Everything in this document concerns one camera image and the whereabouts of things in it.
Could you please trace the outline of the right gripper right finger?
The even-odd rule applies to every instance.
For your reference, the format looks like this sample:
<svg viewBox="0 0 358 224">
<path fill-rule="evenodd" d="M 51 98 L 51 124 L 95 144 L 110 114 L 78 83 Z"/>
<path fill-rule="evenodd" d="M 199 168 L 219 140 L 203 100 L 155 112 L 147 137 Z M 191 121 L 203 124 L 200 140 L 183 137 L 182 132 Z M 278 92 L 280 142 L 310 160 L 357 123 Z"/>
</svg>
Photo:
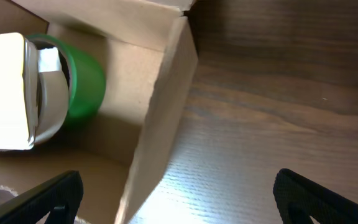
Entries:
<svg viewBox="0 0 358 224">
<path fill-rule="evenodd" d="M 358 224 L 358 204 L 290 169 L 278 172 L 273 195 L 284 224 Z"/>
</svg>

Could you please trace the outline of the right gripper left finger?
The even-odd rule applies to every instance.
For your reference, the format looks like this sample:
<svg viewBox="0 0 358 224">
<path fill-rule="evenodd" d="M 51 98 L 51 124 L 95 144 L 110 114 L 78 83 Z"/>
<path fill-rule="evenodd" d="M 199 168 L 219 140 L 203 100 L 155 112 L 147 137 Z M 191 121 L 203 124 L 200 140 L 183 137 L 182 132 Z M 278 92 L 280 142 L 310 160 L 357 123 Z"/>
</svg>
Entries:
<svg viewBox="0 0 358 224">
<path fill-rule="evenodd" d="M 80 173 L 68 170 L 0 205 L 0 224 L 73 224 L 83 198 Z"/>
</svg>

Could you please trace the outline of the green tape roll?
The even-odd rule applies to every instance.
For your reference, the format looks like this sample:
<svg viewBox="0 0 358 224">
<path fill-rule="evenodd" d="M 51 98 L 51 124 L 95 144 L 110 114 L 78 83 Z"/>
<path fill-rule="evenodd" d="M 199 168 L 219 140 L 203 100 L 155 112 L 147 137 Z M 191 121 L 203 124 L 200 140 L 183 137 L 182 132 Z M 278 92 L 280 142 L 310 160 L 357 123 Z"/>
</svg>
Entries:
<svg viewBox="0 0 358 224">
<path fill-rule="evenodd" d="M 102 66 L 90 54 L 47 34 L 27 38 L 37 49 L 56 47 L 69 87 L 69 107 L 64 126 L 88 122 L 98 113 L 106 91 Z"/>
</svg>

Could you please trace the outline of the yellow white sticky note pad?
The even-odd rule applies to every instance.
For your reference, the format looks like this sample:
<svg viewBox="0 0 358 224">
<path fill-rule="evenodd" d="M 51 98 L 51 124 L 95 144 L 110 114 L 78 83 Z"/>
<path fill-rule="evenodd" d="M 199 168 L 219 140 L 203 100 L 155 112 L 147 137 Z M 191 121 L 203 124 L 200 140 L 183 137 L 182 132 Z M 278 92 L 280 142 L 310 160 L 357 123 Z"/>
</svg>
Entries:
<svg viewBox="0 0 358 224">
<path fill-rule="evenodd" d="M 38 125 L 38 51 L 18 32 L 0 34 L 0 150 L 29 150 Z"/>
</svg>

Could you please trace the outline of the brown cardboard box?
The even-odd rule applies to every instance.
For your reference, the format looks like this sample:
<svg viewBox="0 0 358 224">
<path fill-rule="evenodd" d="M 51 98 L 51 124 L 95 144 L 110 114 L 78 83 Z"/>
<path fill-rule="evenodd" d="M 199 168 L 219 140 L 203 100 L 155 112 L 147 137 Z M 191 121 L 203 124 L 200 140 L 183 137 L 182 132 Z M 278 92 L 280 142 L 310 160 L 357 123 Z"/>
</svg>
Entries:
<svg viewBox="0 0 358 224">
<path fill-rule="evenodd" d="M 77 170 L 80 223 L 128 223 L 160 182 L 198 56 L 191 1 L 0 1 L 0 33 L 46 33 L 104 70 L 97 114 L 31 151 L 0 152 L 1 200 Z"/>
</svg>

